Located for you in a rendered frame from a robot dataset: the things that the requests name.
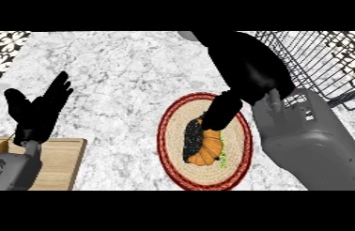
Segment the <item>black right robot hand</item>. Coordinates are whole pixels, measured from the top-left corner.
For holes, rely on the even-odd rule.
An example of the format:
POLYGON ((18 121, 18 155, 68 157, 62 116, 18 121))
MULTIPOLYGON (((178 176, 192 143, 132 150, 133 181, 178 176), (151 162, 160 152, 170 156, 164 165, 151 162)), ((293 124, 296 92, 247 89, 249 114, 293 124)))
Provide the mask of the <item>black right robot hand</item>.
POLYGON ((203 130, 222 131, 243 108, 251 106, 272 90, 278 99, 296 89, 290 71, 269 47, 249 34, 232 30, 192 30, 209 55, 228 91, 214 97, 203 117, 203 130))

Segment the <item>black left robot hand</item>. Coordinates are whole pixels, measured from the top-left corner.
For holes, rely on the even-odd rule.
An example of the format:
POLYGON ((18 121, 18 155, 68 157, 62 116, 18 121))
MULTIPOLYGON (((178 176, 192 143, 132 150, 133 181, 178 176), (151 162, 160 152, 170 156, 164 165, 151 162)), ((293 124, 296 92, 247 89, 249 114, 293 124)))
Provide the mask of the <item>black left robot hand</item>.
POLYGON ((13 143, 24 146, 27 142, 43 144, 52 135, 61 110, 74 92, 68 73, 62 71, 41 96, 28 100, 24 93, 9 88, 4 97, 9 105, 9 114, 16 121, 13 143))

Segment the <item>round red-rimmed woven placemat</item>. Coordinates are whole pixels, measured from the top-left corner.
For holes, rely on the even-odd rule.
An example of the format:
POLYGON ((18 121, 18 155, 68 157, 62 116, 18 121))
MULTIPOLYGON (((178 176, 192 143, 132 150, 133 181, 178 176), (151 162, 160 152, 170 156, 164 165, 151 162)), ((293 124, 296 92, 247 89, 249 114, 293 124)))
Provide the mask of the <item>round red-rimmed woven placemat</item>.
POLYGON ((157 151, 166 173, 191 191, 226 191, 244 178, 253 157, 253 136, 243 114, 222 131, 203 130, 216 95, 197 92, 167 107, 157 131, 157 151))

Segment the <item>pale wooden cutting board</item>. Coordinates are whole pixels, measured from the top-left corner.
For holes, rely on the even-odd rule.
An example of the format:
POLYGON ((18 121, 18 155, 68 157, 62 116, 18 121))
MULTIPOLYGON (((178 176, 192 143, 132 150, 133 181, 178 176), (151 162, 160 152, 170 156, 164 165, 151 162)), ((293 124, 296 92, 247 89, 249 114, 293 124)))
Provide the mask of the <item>pale wooden cutting board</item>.
MULTIPOLYGON (((9 153, 25 153, 25 147, 13 145, 4 137, 3 141, 9 142, 9 153)), ((72 190, 86 145, 83 138, 52 138, 41 145, 41 169, 28 191, 72 190)))

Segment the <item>black and white patterned panel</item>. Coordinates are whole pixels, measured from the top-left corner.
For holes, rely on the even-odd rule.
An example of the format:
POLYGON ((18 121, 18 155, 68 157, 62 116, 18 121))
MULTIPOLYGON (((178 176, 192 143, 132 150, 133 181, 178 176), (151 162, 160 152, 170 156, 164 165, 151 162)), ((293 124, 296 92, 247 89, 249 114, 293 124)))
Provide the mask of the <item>black and white patterned panel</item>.
POLYGON ((7 71, 30 35, 30 31, 0 31, 0 73, 7 71))

